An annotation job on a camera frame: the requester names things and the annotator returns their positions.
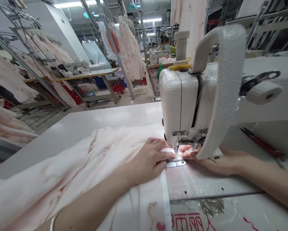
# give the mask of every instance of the blue bin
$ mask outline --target blue bin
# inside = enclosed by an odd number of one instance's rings
[[[96,95],[96,92],[90,91],[90,92],[87,92],[87,93],[84,95],[84,97],[91,97],[91,96],[95,96],[95,95]],[[91,102],[92,102],[92,103],[97,103],[98,100],[92,100]]]

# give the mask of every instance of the white sewing machine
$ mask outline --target white sewing machine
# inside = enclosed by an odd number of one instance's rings
[[[149,63],[150,65],[156,65],[159,63],[159,58],[161,57],[170,57],[171,51],[162,50],[162,51],[155,51],[149,54]]]
[[[74,63],[67,63],[67,64],[60,64],[58,66],[59,69],[64,71],[71,71],[74,75],[80,74],[78,68],[82,67],[84,68],[84,71],[89,71],[89,65],[86,61],[83,62],[74,62]]]
[[[216,42],[219,62],[207,64]],[[199,43],[191,69],[161,72],[165,139],[176,152],[189,144],[202,146],[198,159],[217,158],[230,126],[288,120],[288,57],[244,59],[245,47],[242,26],[218,27]]]

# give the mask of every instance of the ceiling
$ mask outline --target ceiling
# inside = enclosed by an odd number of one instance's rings
[[[50,4],[59,4],[59,3],[66,3],[66,2],[75,2],[79,0],[24,0],[25,3],[33,3],[33,2],[48,2]],[[106,0],[111,11],[111,15],[117,20],[117,16],[121,14],[123,8],[118,5],[118,0]],[[128,17],[135,22],[134,27],[136,28],[136,21],[139,20],[138,8],[131,7],[129,4],[129,0],[122,0],[126,7],[126,11],[128,13]],[[5,4],[6,0],[0,0],[2,4]],[[171,9],[171,0],[140,0],[141,2],[141,9],[143,11],[143,19],[155,19],[155,18],[163,18],[165,19],[167,15],[169,16],[169,12],[167,10]],[[221,8],[221,5],[226,3],[227,0],[212,0],[211,3],[211,10],[210,13],[213,13],[216,10]],[[97,5],[89,5],[90,11],[99,13]],[[83,13],[85,9],[83,7],[70,7],[70,8],[63,8],[61,9],[65,16],[69,19],[70,24],[75,30],[75,33],[78,36],[82,36],[82,31],[84,34],[91,34],[89,27],[87,26],[88,23],[91,23],[90,19],[84,17]],[[144,26],[146,28],[151,28],[152,23],[145,23]],[[164,26],[164,20],[161,22],[155,22],[155,26]]]

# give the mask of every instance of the floor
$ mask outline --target floor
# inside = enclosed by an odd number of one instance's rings
[[[128,89],[126,89],[125,93],[121,95],[121,98],[116,104],[114,103],[113,100],[100,100],[98,103],[91,105],[90,107],[86,107],[85,104],[83,103],[75,107],[72,107],[71,109],[68,109],[66,111],[64,111],[63,107],[52,108],[52,106],[47,106],[34,109],[26,114],[19,114],[18,119],[29,125],[30,128],[35,130],[37,134],[42,134],[52,125],[54,125],[63,117],[72,112],[97,110],[110,107],[129,106],[134,104],[143,104],[158,101],[146,94],[147,92],[146,87],[147,86],[137,86],[135,88],[135,92],[137,95],[134,97],[134,100],[131,100],[129,91]]]

